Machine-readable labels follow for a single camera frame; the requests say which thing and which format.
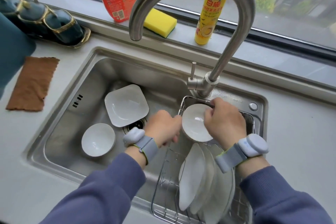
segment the stainless steel dish rack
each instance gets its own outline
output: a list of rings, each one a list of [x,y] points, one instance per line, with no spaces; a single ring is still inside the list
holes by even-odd
[[[213,107],[210,101],[185,96],[182,100],[178,114],[182,115],[184,110],[192,105],[202,103]],[[252,115],[241,112],[246,120],[247,134],[254,133],[254,118]],[[167,222],[178,224],[202,224],[204,220],[201,216],[193,215],[187,209],[181,211],[178,206],[179,202],[179,170],[189,153],[194,142],[180,135],[178,144],[170,144],[166,152],[166,158],[157,180],[151,204],[152,213]],[[216,144],[214,140],[209,141],[207,146]],[[252,222],[252,209],[249,202],[241,191],[239,184],[241,178],[235,174],[236,190],[233,201],[227,215],[220,221],[222,224],[250,224]]]

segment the white square plate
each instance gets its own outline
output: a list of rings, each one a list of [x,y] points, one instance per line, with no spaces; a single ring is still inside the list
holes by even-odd
[[[108,93],[105,107],[112,124],[119,128],[142,119],[149,112],[145,96],[135,84]]]

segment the gray strap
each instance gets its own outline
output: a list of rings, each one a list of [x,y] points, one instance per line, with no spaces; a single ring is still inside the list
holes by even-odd
[[[226,173],[246,159],[247,157],[244,152],[240,149],[238,144],[235,143],[229,150],[216,156],[215,161],[222,173]]]
[[[152,137],[143,136],[135,145],[139,148],[139,152],[145,154],[147,164],[155,157],[159,148]]]

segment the yellow bottle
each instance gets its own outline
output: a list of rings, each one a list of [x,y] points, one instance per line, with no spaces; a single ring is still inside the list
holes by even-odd
[[[208,43],[226,0],[204,0],[195,32],[195,42]]]

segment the white plate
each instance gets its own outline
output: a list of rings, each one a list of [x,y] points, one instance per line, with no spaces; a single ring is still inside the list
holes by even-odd
[[[144,94],[135,84],[108,93],[105,106],[112,124],[119,128],[142,119],[149,111]]]
[[[213,183],[213,178],[215,176],[215,161],[212,157],[212,154],[208,150],[207,146],[204,144],[199,144],[201,147],[206,163],[206,171],[204,172],[204,185],[199,188],[194,200],[190,205],[190,211],[192,214],[198,213],[201,207],[206,203],[207,198],[209,197],[211,185]]]
[[[212,139],[204,126],[204,112],[211,107],[195,104],[187,107],[182,115],[182,128],[184,133],[196,142],[207,142]]]
[[[82,148],[92,157],[108,153],[116,141],[116,135],[110,125],[98,123],[88,128],[82,137]]]
[[[198,143],[194,143],[191,147],[181,169],[179,207],[181,211],[185,211],[195,198],[205,172],[205,158]]]
[[[222,151],[216,145],[210,147],[212,156],[215,157]],[[217,181],[211,198],[202,207],[201,211],[206,224],[217,224],[228,212],[233,195],[235,193],[235,175],[233,169],[229,172],[222,173],[215,165]]]

